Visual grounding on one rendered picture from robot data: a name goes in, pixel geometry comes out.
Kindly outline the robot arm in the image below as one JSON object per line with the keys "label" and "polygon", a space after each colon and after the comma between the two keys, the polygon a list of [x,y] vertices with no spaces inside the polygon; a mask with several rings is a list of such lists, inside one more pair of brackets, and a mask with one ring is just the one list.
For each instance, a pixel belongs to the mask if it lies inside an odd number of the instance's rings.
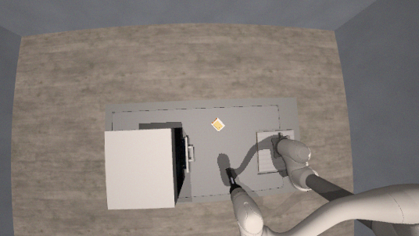
{"label": "robot arm", "polygon": [[258,205],[243,188],[236,188],[231,201],[240,236],[318,236],[352,219],[359,219],[376,236],[419,236],[419,184],[394,184],[353,194],[318,177],[307,162],[310,149],[302,142],[282,133],[271,141],[274,158],[283,155],[292,185],[300,191],[312,189],[329,202],[289,231],[278,233],[263,225]]}

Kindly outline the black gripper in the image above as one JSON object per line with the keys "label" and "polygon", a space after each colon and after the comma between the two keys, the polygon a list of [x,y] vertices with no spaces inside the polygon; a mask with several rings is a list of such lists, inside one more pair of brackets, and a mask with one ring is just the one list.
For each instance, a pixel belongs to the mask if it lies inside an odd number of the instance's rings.
{"label": "black gripper", "polygon": [[225,169],[225,171],[226,171],[226,173],[227,173],[227,175],[229,176],[229,179],[230,179],[230,181],[229,181],[230,182],[230,185],[231,185],[230,194],[231,194],[231,192],[234,189],[236,189],[236,188],[242,188],[240,185],[238,185],[238,184],[235,183],[235,179],[233,178],[230,169],[228,167],[226,167],[224,169]]}

